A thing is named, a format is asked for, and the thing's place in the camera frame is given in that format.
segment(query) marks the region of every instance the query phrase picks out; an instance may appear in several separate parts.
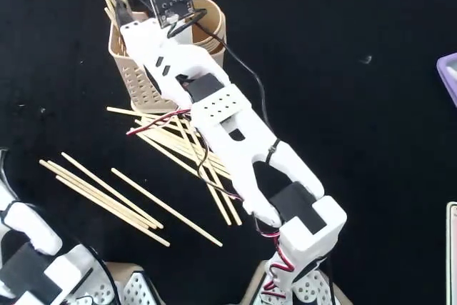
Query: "white robotic arm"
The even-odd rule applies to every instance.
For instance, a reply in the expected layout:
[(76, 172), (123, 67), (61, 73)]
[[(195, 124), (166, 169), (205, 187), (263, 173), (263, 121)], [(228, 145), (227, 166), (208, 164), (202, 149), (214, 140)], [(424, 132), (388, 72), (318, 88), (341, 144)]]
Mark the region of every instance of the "white robotic arm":
[[(155, 19), (121, 26), (127, 53), (145, 68), (161, 96), (190, 109), (192, 125), (224, 163), (246, 212), (279, 228), (277, 253), (267, 263), (261, 296), (271, 304), (272, 297), (292, 301), (294, 285), (336, 244), (346, 213), (333, 198), (324, 196), (313, 172), (288, 144), (278, 140), (208, 52), (179, 44), (179, 36), (167, 39), (167, 31)], [(232, 139), (235, 130), (242, 140)], [(255, 161), (285, 173), (291, 187), (269, 201), (258, 188)]]

